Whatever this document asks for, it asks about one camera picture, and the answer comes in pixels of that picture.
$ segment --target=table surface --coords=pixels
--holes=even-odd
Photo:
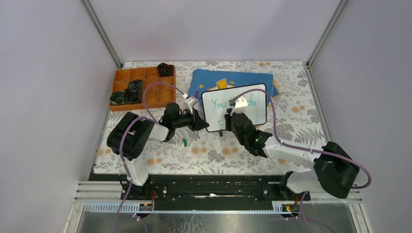
[[[127,62],[123,69],[153,67],[159,62]],[[226,70],[240,72],[271,73],[279,84],[281,95],[274,98],[277,130],[282,139],[307,145],[324,145],[325,138],[320,118],[313,101],[302,62],[167,62],[176,66],[176,84],[187,92],[195,69]],[[183,98],[176,102],[183,108]],[[159,120],[164,108],[151,109]],[[146,110],[132,111],[139,116],[148,116]],[[262,131],[273,133],[273,113],[267,111],[267,123],[257,126]],[[102,143],[96,153],[93,172],[96,174],[124,174],[120,157],[106,145],[107,136],[126,114],[110,112],[102,132]],[[182,139],[187,140],[184,147]],[[233,133],[209,133],[206,130],[192,132],[188,128],[176,130],[168,142],[149,139],[141,154],[151,174],[285,174],[287,171],[305,171],[306,168],[282,159],[266,159],[249,154]]]

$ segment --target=gray wall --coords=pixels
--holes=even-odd
[[[350,1],[313,65],[336,141],[372,173],[361,194],[376,233],[412,232],[411,12]]]
[[[115,66],[79,0],[1,1],[0,22],[0,232],[60,232]]]
[[[308,60],[339,0],[91,0],[125,61]]]

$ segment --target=purple cable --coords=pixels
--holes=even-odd
[[[342,156],[342,155],[340,155],[340,154],[335,154],[335,153],[331,153],[331,152],[327,152],[327,151],[322,151],[322,150],[311,150],[311,151],[310,151],[310,148],[294,146],[294,145],[290,145],[290,144],[287,144],[287,143],[282,142],[282,141],[280,140],[279,136],[277,135],[277,132],[276,132],[276,112],[275,112],[275,105],[273,104],[272,97],[269,95],[269,93],[267,93],[266,91],[264,91],[264,90],[262,90],[262,89],[257,89],[257,88],[255,88],[255,89],[250,89],[250,90],[247,90],[247,91],[241,93],[240,95],[234,97],[234,100],[237,100],[240,96],[242,96],[242,95],[244,95],[244,94],[246,94],[246,93],[252,92],[252,91],[261,91],[261,92],[265,93],[266,96],[269,98],[269,101],[270,101],[270,103],[271,103],[271,105],[272,105],[272,111],[273,111],[273,133],[274,133],[274,136],[275,136],[276,140],[277,140],[281,145],[286,146],[286,147],[289,147],[289,148],[292,148],[292,149],[298,149],[298,150],[304,150],[304,151],[308,151],[308,152],[315,152],[315,153],[327,154],[327,155],[330,155],[330,156],[337,157],[337,158],[339,158],[339,159],[345,160],[345,161],[347,161],[347,162],[350,162],[350,163],[354,164],[355,166],[359,167],[360,169],[362,169],[362,170],[366,173],[366,175],[368,176],[368,182],[367,182],[366,184],[364,184],[364,185],[362,185],[362,186],[353,186],[352,189],[363,189],[363,188],[366,188],[366,187],[368,187],[368,186],[371,185],[371,182],[372,182],[372,175],[371,175],[371,173],[368,171],[368,169],[366,169],[363,165],[361,165],[361,164],[358,163],[358,162],[355,162],[355,161],[353,161],[353,160],[351,160],[351,159],[348,159],[348,158],[346,158],[346,157],[344,157],[344,156]]]
[[[146,233],[148,233],[149,230],[147,229],[146,221],[145,221],[142,217],[140,217],[140,216],[138,216],[137,219],[139,219],[139,220],[141,220],[141,221],[143,222],[144,230],[145,230]]]
[[[277,218],[277,219],[273,219],[273,221],[286,221],[284,218]],[[288,221],[290,221],[290,220],[296,220],[296,217],[290,217],[290,218],[288,218]],[[308,221],[312,221],[312,222],[316,222],[316,223],[319,223],[319,224],[321,224],[321,225],[324,225],[325,227],[327,227],[332,233],[336,233],[330,226],[328,226],[326,223],[324,223],[324,222],[322,222],[322,221],[320,221],[320,220],[317,220],[317,219],[314,219],[314,218],[310,218],[310,217],[307,217],[306,218],[306,220],[308,220]]]
[[[155,117],[152,115],[152,113],[149,111],[149,108],[147,107],[146,104],[146,91],[149,90],[149,88],[155,84],[164,84],[164,85],[168,85],[173,87],[174,89],[176,89],[178,92],[180,92],[182,95],[184,94],[183,91],[181,91],[179,88],[177,88],[176,86],[173,86],[172,84],[169,83],[164,83],[164,82],[157,82],[157,83],[152,83],[149,86],[146,87],[146,89],[143,92],[143,104],[144,107],[146,108],[146,111],[149,113],[150,117],[154,120],[155,123],[158,123],[157,120],[155,119]]]
[[[300,213],[302,214],[302,218],[303,218],[303,220],[305,221],[306,225],[307,225],[314,233],[317,233],[317,232],[309,225],[309,223],[308,223],[308,218],[306,218],[306,217],[305,217],[305,214],[303,213],[303,200],[305,199],[305,196],[306,196],[307,193],[308,193],[308,192],[306,191],[306,192],[303,194],[302,199],[300,200],[300,205],[299,205],[299,207],[300,207]]]
[[[139,116],[138,118],[134,119],[134,120],[130,123],[129,126],[127,126],[126,130],[124,131],[123,137],[121,137],[120,146],[119,146],[120,158],[121,158],[121,161],[123,162],[124,169],[126,170],[127,178],[130,178],[130,179],[132,178],[132,176],[130,175],[129,168],[128,168],[127,165],[126,165],[126,160],[125,160],[125,158],[124,158],[124,156],[123,156],[123,144],[124,144],[124,140],[126,139],[126,136],[127,136],[128,132],[129,132],[129,130],[132,128],[132,126],[133,126],[138,120],[141,120],[141,119],[147,119],[147,117]],[[130,189],[132,189],[132,180],[129,180],[129,187],[127,188],[127,191],[126,191],[126,193],[124,194],[123,200],[121,200],[120,205],[119,205],[119,208],[117,209],[116,216],[115,216],[115,221],[114,221],[114,223],[113,223],[113,230],[112,230],[113,233],[115,233],[116,221],[117,221],[117,218],[119,217],[120,209],[121,209],[121,207],[123,206],[123,203],[124,203],[124,201],[126,200],[127,196],[129,195]]]

